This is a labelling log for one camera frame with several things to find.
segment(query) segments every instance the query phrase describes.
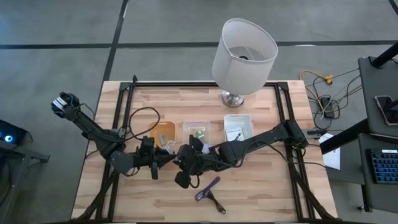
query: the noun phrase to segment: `orange container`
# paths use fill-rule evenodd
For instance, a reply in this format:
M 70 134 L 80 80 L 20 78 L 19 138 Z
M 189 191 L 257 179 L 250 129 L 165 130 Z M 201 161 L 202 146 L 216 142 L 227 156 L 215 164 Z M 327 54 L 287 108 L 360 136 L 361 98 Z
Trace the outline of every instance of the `orange container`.
M 155 122 L 149 125 L 149 127 L 152 127 L 155 125 Z M 155 138 L 155 145 L 159 146 L 160 148 L 162 147 L 162 144 L 160 143 L 160 135 L 164 135 L 164 140 L 165 144 L 169 141 L 175 141 L 175 124 L 171 121 L 161 121 L 157 126 L 149 131 L 149 134 L 151 137 Z

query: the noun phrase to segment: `green object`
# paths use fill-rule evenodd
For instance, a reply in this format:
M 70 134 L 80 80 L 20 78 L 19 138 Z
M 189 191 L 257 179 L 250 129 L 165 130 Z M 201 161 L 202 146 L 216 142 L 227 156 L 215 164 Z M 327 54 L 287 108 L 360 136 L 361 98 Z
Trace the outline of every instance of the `green object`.
M 205 132 L 202 131 L 202 130 L 198 130 L 198 131 L 195 132 L 195 136 L 196 136 L 198 139 L 201 139 L 201 138 L 205 137 Z

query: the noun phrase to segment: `lamp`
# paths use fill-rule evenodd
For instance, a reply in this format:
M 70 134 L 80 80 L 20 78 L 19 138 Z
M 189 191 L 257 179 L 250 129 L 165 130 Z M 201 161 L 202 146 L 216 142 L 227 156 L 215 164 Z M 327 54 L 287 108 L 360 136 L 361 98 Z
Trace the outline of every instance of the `lamp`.
M 264 29 L 244 19 L 226 21 L 211 69 L 224 90 L 223 103 L 239 107 L 243 95 L 262 88 L 277 55 L 278 46 Z

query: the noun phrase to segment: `yellow cable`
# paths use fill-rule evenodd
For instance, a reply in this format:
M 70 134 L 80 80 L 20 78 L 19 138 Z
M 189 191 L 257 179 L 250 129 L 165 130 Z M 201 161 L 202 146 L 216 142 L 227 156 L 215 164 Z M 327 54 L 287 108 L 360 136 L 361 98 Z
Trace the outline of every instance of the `yellow cable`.
M 314 74 L 314 75 L 316 75 L 316 76 L 318 76 L 318 77 L 324 79 L 324 81 L 326 81 L 326 83 L 329 84 L 329 85 L 331 84 L 331 81 L 332 81 L 332 78 L 333 78 L 333 75 L 320 75 L 319 73 L 313 72 L 313 71 L 311 71 L 311 70 L 302 70 L 302 71 L 299 73 L 299 75 L 298 75 L 299 78 L 300 78 L 300 80 L 303 80 L 303 73 L 304 73 L 304 72 L 312 73 L 312 74 Z M 322 106 L 322 104 L 321 104 L 321 101 L 320 101 L 320 99 L 317 97 L 317 95 L 316 95 L 311 89 L 309 89 L 307 86 L 306 86 L 305 88 L 314 96 L 314 98 L 315 98 L 316 101 L 318 102 L 319 107 L 320 107 L 324 112 L 326 112 L 326 113 L 332 113 L 332 112 L 338 111 L 338 110 L 335 110 L 335 109 L 340 105 L 340 102 L 341 102 L 347 95 L 350 95 L 350 94 L 352 94 L 352 93 L 356 93 L 357 91 L 359 91 L 360 89 L 362 89 L 362 85 L 359 85 L 359 86 L 353 88 L 351 91 L 348 92 L 348 94 L 345 94 L 345 95 L 342 96 L 339 100 L 336 100 L 337 105 L 336 105 L 331 111 L 327 111 L 327 110 L 323 109 L 323 106 Z
M 333 80 L 333 75 L 320 75 L 319 73 L 314 72 L 314 71 L 311 71 L 311 70 L 302 70 L 302 71 L 299 73 L 300 80 L 303 80 L 303 73 L 304 73 L 304 72 L 312 73 L 312 74 L 314 74 L 314 75 L 316 75 L 316 76 L 318 76 L 318 77 L 324 79 L 324 81 L 325 81 L 326 84 L 328 84 L 328 85 L 331 85 L 331 84 L 333 83 L 333 82 L 332 82 L 332 80 Z

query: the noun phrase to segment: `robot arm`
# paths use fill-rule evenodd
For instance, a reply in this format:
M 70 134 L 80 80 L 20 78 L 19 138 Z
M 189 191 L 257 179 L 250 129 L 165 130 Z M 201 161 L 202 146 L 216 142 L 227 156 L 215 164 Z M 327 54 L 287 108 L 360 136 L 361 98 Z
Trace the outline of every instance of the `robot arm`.
M 190 136 L 190 144 L 180 147 L 177 153 L 178 161 L 175 162 L 182 171 L 176 177 L 175 182 L 183 188 L 188 188 L 191 175 L 213 170 L 220 172 L 237 165 L 247 153 L 260 149 L 277 141 L 284 141 L 295 147 L 305 147 L 307 140 L 295 121 L 284 121 L 270 131 L 258 134 L 244 141 L 230 141 L 212 146 L 209 154 L 201 152 L 203 144 L 199 139 Z
M 136 152 L 125 153 L 123 136 L 117 131 L 105 130 L 98 126 L 80 109 L 79 99 L 70 93 L 61 92 L 51 103 L 52 111 L 61 118 L 72 121 L 83 131 L 84 137 L 95 142 L 102 157 L 109 161 L 119 173 L 127 173 L 133 167 L 149 166 L 152 178 L 157 179 L 157 169 L 174 159 L 166 150 L 154 147 L 154 138 L 142 138 Z

